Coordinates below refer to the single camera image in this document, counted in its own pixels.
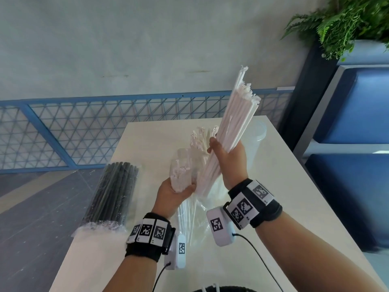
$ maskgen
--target wire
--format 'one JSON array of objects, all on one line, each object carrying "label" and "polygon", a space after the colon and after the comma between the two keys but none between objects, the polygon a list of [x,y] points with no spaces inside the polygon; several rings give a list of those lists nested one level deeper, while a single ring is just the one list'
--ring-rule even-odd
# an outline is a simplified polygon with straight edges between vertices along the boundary
[{"label": "wire", "polygon": [[277,282],[277,280],[275,279],[275,277],[273,276],[273,274],[271,273],[271,271],[269,270],[269,268],[267,267],[265,261],[263,261],[262,259],[262,256],[260,255],[260,253],[257,251],[257,249],[254,247],[254,245],[249,241],[249,239],[247,239],[244,235],[240,235],[240,234],[232,234],[233,236],[238,236],[238,237],[242,237],[244,238],[250,245],[251,247],[253,247],[253,249],[255,250],[255,252],[257,252],[258,256],[260,257],[260,259],[262,260],[263,264],[265,265],[266,269],[268,270],[269,274],[272,276],[272,278],[274,279],[274,281],[277,283],[278,287],[281,289],[282,292],[284,292],[284,290],[281,288],[280,284]]},{"label": "wire", "polygon": [[159,275],[158,275],[157,280],[155,281],[155,284],[154,284],[154,287],[153,287],[152,292],[154,292],[155,286],[157,285],[157,282],[158,282],[158,280],[159,280],[159,277],[162,275],[162,272],[165,270],[165,268],[167,268],[167,267],[168,267],[169,265],[171,265],[171,264],[172,264],[172,263],[169,262],[168,264],[166,264],[166,265],[163,267],[163,269],[161,270],[161,272],[160,272]]}]

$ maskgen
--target green plant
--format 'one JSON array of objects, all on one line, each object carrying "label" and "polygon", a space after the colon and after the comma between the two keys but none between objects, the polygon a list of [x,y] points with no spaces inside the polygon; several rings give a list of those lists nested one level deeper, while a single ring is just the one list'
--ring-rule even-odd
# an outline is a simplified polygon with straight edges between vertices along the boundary
[{"label": "green plant", "polygon": [[328,0],[325,9],[294,15],[282,38],[293,32],[304,41],[318,39],[326,59],[339,59],[361,39],[383,42],[389,49],[389,0]]}]

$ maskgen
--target metal lattice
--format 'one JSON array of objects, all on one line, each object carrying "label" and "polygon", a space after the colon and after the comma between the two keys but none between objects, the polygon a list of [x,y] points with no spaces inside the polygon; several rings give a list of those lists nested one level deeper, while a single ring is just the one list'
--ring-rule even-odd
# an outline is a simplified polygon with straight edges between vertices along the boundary
[{"label": "metal lattice", "polygon": [[0,169],[66,166],[19,108],[0,107]]},{"label": "metal lattice", "polygon": [[[256,115],[277,126],[289,94],[262,96]],[[229,96],[30,105],[77,165],[109,162],[128,122],[223,117]]]}]

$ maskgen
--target blue cushion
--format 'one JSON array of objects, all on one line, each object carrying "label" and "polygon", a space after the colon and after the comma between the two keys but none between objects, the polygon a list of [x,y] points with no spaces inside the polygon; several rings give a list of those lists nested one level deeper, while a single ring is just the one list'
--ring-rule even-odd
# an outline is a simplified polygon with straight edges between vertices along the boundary
[{"label": "blue cushion", "polygon": [[333,144],[389,143],[389,68],[346,69],[314,140]]},{"label": "blue cushion", "polygon": [[305,166],[363,251],[389,248],[389,154],[311,155]]}]

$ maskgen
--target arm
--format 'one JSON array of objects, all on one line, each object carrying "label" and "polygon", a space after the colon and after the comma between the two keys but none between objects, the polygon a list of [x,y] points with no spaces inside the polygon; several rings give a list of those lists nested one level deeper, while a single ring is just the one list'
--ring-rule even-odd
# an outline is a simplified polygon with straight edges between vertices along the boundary
[{"label": "arm", "polygon": [[[241,142],[227,153],[211,138],[208,152],[217,156],[226,188],[230,190],[248,175],[246,152]],[[283,212],[274,221],[265,221],[255,231],[277,264],[300,292],[383,291],[350,259],[314,235]]]},{"label": "arm", "polygon": [[[181,203],[189,198],[196,186],[188,186],[182,193],[173,191],[170,178],[163,181],[157,193],[157,199],[151,212],[170,219]],[[118,270],[103,292],[151,292],[157,272],[157,262],[129,255],[124,258]]]}]

